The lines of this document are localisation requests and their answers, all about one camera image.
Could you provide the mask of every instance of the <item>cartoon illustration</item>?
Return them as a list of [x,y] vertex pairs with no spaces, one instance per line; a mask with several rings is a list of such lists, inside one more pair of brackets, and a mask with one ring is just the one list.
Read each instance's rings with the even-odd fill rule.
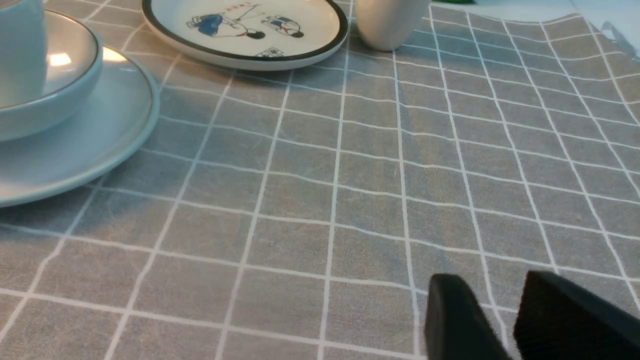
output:
[[297,22],[284,16],[267,16],[262,21],[262,24],[274,29],[280,34],[288,35],[290,37],[301,38],[305,36],[305,34],[300,31],[300,25]]
[[[241,24],[242,20],[248,19],[245,18],[247,14],[249,14],[258,6],[249,4],[250,3],[236,5],[231,8],[225,9],[226,11],[221,13],[193,17],[191,21],[187,22],[187,26],[189,26],[189,28],[191,29],[197,28],[199,32],[209,37],[250,37],[253,39],[262,39],[265,36],[262,31],[256,29],[248,29],[246,26]],[[242,15],[236,17],[235,19],[226,16],[235,9],[244,7],[248,7],[247,11],[245,11]],[[264,15],[264,13],[259,13],[251,17],[260,15]]]
[[281,56],[284,56],[284,53],[282,52],[282,50],[279,50],[275,47],[270,47],[269,49],[266,49],[256,56],[259,58],[279,58]]

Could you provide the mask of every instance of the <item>plate rim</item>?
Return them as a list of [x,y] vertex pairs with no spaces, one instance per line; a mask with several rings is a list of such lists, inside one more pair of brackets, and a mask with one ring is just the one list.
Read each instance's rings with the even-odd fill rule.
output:
[[147,138],[151,135],[151,132],[156,127],[158,117],[159,117],[158,115],[160,112],[159,92],[156,86],[156,82],[154,81],[154,78],[137,60],[127,56],[123,52],[116,50],[111,46],[104,45],[103,48],[104,47],[107,47],[108,49],[122,55],[125,59],[127,59],[128,62],[135,65],[135,67],[138,68],[140,73],[145,78],[145,81],[147,82],[147,88],[151,95],[151,105],[150,105],[147,117],[145,119],[145,122],[146,122],[145,126],[140,130],[137,137],[133,141],[128,143],[128,145],[123,146],[121,148],[123,150],[120,152],[117,152],[110,159],[106,161],[102,161],[98,165],[89,166],[85,171],[80,172],[79,174],[76,174],[72,177],[68,177],[66,179],[58,181],[49,186],[45,186],[38,190],[35,190],[32,192],[26,192],[18,196],[0,198],[0,208],[7,208],[9,206],[16,206],[16,205],[33,202],[33,201],[46,199],[48,197],[59,195],[61,193],[77,188],[78,186],[86,184],[91,180],[94,180],[99,176],[105,174],[106,172],[109,172],[119,164],[123,163],[126,159],[130,158],[143,145],[143,143],[147,141]]
[[287,62],[287,61],[305,60],[305,59],[313,58],[320,54],[324,54],[332,50],[334,47],[338,46],[347,37],[348,29],[349,29],[347,16],[344,14],[344,12],[338,6],[338,4],[336,4],[333,0],[323,0],[323,1],[326,1],[329,4],[329,6],[331,6],[334,12],[338,15],[338,19],[339,19],[338,33],[326,45],[320,47],[319,49],[310,51],[308,53],[291,55],[291,56],[282,56],[278,58],[238,55],[238,54],[226,53],[225,51],[215,50],[215,49],[211,49],[210,47],[198,45],[194,42],[190,42],[189,40],[186,40],[185,38],[182,38],[176,35],[174,32],[167,29],[166,26],[162,25],[160,21],[156,18],[151,7],[151,3],[153,1],[154,0],[142,0],[142,14],[145,17],[145,19],[148,21],[149,25],[153,26],[156,30],[160,31],[163,35],[169,37],[170,39],[184,46],[188,46],[192,49],[201,51],[203,53],[217,55],[217,56],[234,59],[234,60],[249,60],[249,61],[257,61],[257,62],[278,62],[278,61]]

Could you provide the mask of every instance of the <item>green object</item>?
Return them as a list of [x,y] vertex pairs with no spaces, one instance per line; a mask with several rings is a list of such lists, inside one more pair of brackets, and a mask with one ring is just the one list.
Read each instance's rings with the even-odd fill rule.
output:
[[437,3],[451,3],[451,4],[475,4],[474,0],[434,0]]

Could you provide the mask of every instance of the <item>black object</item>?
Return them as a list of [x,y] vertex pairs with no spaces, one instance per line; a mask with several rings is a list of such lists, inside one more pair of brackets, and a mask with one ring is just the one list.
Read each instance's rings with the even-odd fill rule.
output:
[[529,272],[513,332],[525,360],[640,359],[640,322],[552,272]]
[[[474,294],[457,275],[429,284],[429,360],[507,360]],[[640,321],[552,272],[527,273],[514,337],[523,360],[640,359]]]
[[429,283],[424,335],[429,360],[508,360],[473,292],[457,275],[435,274]]

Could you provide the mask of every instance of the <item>bowl rim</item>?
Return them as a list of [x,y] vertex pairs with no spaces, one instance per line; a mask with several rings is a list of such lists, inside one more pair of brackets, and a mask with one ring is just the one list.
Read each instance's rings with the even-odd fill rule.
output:
[[93,30],[91,30],[91,28],[89,28],[87,25],[83,24],[80,20],[76,20],[70,16],[67,16],[63,13],[54,11],[54,10],[45,10],[45,13],[53,13],[56,14],[60,17],[63,17],[67,20],[71,20],[72,22],[75,22],[76,24],[79,24],[80,26],[82,26],[85,30],[87,30],[87,32],[89,32],[89,34],[91,34],[91,36],[93,37],[93,41],[95,43],[95,56],[93,57],[93,61],[91,62],[91,65],[89,65],[86,70],[78,77],[76,77],[73,81],[71,81],[69,84],[66,84],[65,86],[47,94],[47,95],[43,95],[41,97],[37,97],[36,99],[33,100],[29,100],[26,102],[21,102],[20,104],[14,104],[14,105],[9,105],[9,106],[5,106],[2,107],[0,106],[0,114],[2,114],[3,112],[7,112],[7,111],[12,111],[12,110],[18,110],[20,108],[26,108],[28,106],[34,105],[36,103],[40,103],[40,102],[44,102],[47,101],[53,97],[56,97],[57,95],[59,95],[61,92],[64,92],[66,89],[70,88],[71,86],[73,86],[74,84],[76,84],[78,81],[80,81],[80,79],[83,79],[86,77],[86,75],[91,72],[92,69],[95,68],[96,64],[99,62],[99,58],[101,58],[100,53],[102,51],[102,42],[100,41],[100,38],[98,37],[98,35],[96,35],[95,32],[93,32]]

